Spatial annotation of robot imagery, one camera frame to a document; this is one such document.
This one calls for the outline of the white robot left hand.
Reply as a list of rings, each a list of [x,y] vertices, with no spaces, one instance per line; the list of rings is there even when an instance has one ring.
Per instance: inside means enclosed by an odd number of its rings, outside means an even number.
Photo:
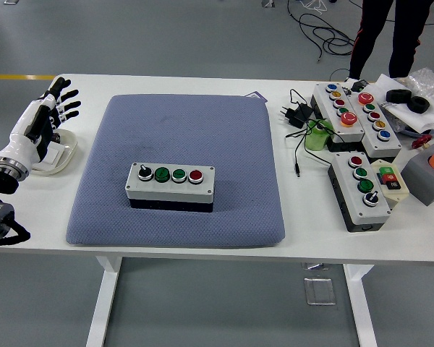
[[[31,101],[9,136],[9,144],[0,151],[0,170],[13,169],[23,179],[34,164],[46,156],[55,129],[79,114],[81,102],[74,100],[78,90],[69,90],[70,80],[59,77]]]

